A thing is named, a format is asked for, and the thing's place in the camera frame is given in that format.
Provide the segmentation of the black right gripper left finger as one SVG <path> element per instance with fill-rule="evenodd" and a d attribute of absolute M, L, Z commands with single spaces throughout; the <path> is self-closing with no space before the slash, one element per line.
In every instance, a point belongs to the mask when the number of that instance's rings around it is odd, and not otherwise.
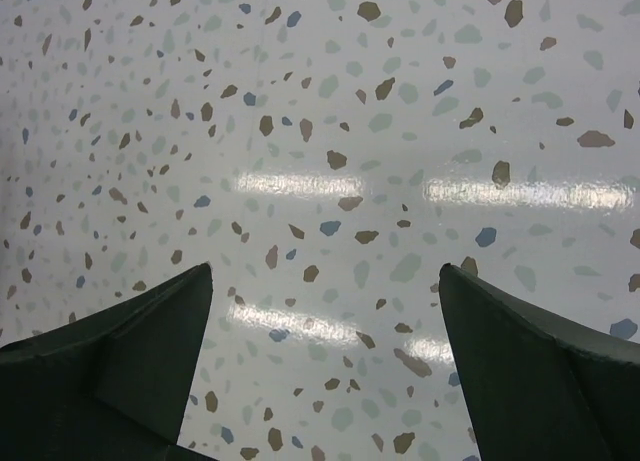
<path fill-rule="evenodd" d="M 2 347 L 2 459 L 203 459 L 178 438 L 212 296 L 203 263 Z"/>

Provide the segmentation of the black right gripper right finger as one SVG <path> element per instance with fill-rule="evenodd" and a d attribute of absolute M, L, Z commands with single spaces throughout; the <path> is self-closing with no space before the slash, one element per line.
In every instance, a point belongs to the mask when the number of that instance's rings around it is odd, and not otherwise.
<path fill-rule="evenodd" d="M 638 459 L 638 344 L 452 264 L 439 298 L 482 459 Z"/>

